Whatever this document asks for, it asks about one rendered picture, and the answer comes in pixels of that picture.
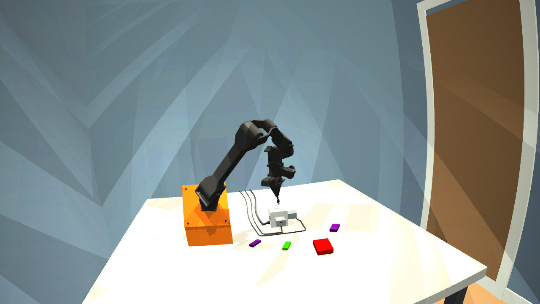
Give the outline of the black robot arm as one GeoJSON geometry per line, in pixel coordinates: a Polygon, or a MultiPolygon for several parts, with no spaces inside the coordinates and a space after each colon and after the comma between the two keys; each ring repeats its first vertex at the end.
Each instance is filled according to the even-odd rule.
{"type": "MultiPolygon", "coordinates": [[[[281,162],[283,158],[291,157],[294,154],[292,141],[270,119],[252,119],[241,124],[235,135],[235,144],[216,168],[214,174],[205,177],[195,189],[202,210],[216,212],[220,195],[226,189],[224,181],[245,153],[264,144],[269,136],[272,137],[271,140],[276,147],[267,146],[264,150],[268,153],[268,162],[281,162]],[[259,128],[263,128],[267,134],[264,135],[259,128]]],[[[295,171],[292,165],[278,167],[277,177],[283,176],[292,179],[295,171]]]]}

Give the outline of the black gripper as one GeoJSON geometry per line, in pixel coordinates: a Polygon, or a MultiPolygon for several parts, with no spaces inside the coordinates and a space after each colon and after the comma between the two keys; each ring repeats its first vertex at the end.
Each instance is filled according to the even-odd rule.
{"type": "Polygon", "coordinates": [[[278,167],[282,167],[284,163],[276,162],[276,163],[270,163],[268,162],[267,167],[269,167],[269,174],[268,177],[264,178],[261,183],[262,186],[270,187],[272,189],[272,192],[276,197],[280,194],[281,185],[286,179],[282,179],[281,177],[277,177],[277,171],[278,167]]]}

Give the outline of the red rectangular block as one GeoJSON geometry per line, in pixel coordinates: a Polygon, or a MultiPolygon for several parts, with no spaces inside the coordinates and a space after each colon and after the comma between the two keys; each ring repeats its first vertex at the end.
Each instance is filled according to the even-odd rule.
{"type": "Polygon", "coordinates": [[[334,249],[328,238],[313,240],[313,246],[318,255],[326,255],[326,254],[334,253],[334,249]]]}

